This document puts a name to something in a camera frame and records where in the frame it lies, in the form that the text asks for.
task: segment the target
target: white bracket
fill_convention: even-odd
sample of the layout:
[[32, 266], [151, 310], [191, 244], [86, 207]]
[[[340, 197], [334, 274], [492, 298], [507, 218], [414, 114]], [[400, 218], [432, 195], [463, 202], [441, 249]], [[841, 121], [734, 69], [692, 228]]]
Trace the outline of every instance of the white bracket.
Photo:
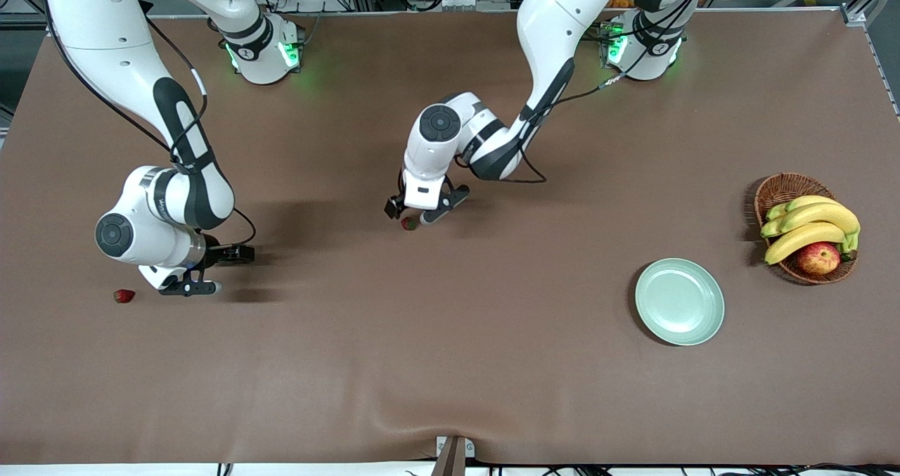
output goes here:
[[[446, 435], [438, 435], [437, 437], [437, 451], [435, 456], [440, 457], [441, 451], [444, 450], [444, 444], [447, 442]], [[465, 457], [466, 458], [475, 458], [475, 443], [472, 442], [469, 438], [463, 439], [463, 443], [465, 445]]]

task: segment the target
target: brown basket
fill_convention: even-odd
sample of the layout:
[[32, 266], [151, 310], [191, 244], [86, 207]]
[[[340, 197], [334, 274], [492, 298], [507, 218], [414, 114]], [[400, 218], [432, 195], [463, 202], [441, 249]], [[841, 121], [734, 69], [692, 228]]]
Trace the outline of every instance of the brown basket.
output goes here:
[[[835, 194], [830, 192], [819, 181], [812, 177], [806, 177], [801, 174], [776, 174], [762, 181], [762, 184], [756, 189], [756, 197], [753, 198], [753, 207], [756, 212], [756, 221], [759, 228], [766, 223], [766, 213], [772, 207], [785, 202], [790, 202], [794, 198], [804, 195], [820, 195], [836, 200]], [[771, 246], [772, 240], [765, 239], [766, 245]], [[797, 256], [791, 255], [785, 261], [778, 264], [785, 272], [796, 278], [798, 281], [810, 284], [830, 284], [843, 280], [852, 273], [856, 267], [856, 260], [850, 262], [842, 262], [838, 268], [823, 276], [814, 276], [807, 274], [797, 265]]]

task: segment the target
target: plate rim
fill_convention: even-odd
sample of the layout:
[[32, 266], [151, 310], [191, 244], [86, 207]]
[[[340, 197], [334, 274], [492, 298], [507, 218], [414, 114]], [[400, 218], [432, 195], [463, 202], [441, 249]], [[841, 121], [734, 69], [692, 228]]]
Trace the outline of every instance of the plate rim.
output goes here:
[[[659, 334], [656, 330], [653, 330], [653, 326], [647, 322], [647, 318], [644, 318], [644, 309], [641, 309], [641, 303], [638, 299], [638, 291], [639, 291], [640, 286], [643, 281], [649, 281], [649, 280], [647, 280], [647, 274], [648, 274], [649, 270], [651, 268], [653, 268], [653, 265], [661, 264], [661, 262], [685, 262], [685, 264], [693, 265], [694, 267], [697, 267], [701, 271], [706, 272], [707, 276], [709, 276], [709, 278], [713, 281], [714, 286], [716, 286], [716, 291], [714, 291], [713, 293], [714, 294], [718, 293], [718, 297], [720, 297], [720, 299], [722, 299], [722, 316], [718, 316], [719, 319], [717, 320], [717, 323], [716, 323], [716, 329], [714, 329], [710, 333], [710, 335], [708, 335], [703, 340], [698, 341], [698, 342], [675, 342], [675, 341], [669, 340], [669, 338], [666, 338], [665, 335]], [[637, 283], [634, 285], [634, 306], [637, 307], [637, 315], [640, 316], [640, 319], [643, 322], [643, 325], [646, 326], [646, 328], [648, 330], [650, 330], [650, 332], [652, 332], [653, 335], [656, 335], [659, 339], [662, 339], [663, 341], [668, 342], [671, 345], [677, 345], [677, 347], [695, 347], [696, 345], [701, 345], [701, 344], [703, 344], [703, 342], [706, 342], [709, 339], [712, 339], [716, 334], [719, 333], [719, 330], [722, 328], [722, 325], [724, 323], [724, 319], [726, 319], [726, 297], [724, 297], [724, 293], [722, 293], [722, 287], [719, 285], [719, 281], [716, 280], [716, 276], [711, 274], [706, 268], [704, 268], [704, 266], [698, 264], [697, 262], [692, 262], [686, 258], [678, 258], [677, 256], [671, 256], [669, 258], [661, 258], [660, 260], [651, 262], [649, 265], [647, 265], [646, 267], [643, 268], [643, 271], [641, 271], [640, 276], [637, 278]]]

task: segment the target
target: table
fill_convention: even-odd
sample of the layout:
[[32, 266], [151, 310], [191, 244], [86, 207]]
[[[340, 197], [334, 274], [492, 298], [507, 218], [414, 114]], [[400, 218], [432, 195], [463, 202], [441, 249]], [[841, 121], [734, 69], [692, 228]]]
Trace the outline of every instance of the table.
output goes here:
[[[421, 108], [472, 89], [509, 121], [527, 97], [514, 22], [324, 18], [302, 75], [255, 87], [203, 21], [158, 21], [259, 228], [257, 263], [189, 300], [97, 251], [126, 175], [167, 158], [45, 41], [0, 153], [0, 460], [405, 460], [460, 434], [492, 463], [900, 462], [900, 141], [863, 31], [836, 11], [697, 14], [661, 79], [554, 111], [529, 149], [548, 184], [454, 169], [472, 197], [404, 232], [382, 207]], [[610, 75], [590, 44], [576, 61], [570, 94]], [[851, 278], [759, 265], [745, 201], [774, 172], [859, 215]], [[634, 283], [666, 256], [724, 291], [707, 344], [637, 321]]]

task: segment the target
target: round plate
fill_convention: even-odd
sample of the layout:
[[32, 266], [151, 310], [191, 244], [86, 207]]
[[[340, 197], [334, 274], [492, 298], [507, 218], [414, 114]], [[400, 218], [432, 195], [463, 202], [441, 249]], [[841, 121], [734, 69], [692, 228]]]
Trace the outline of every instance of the round plate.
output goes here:
[[681, 258], [647, 267], [637, 280], [634, 299], [650, 332], [682, 347], [708, 341], [726, 316], [726, 301], [713, 276]]

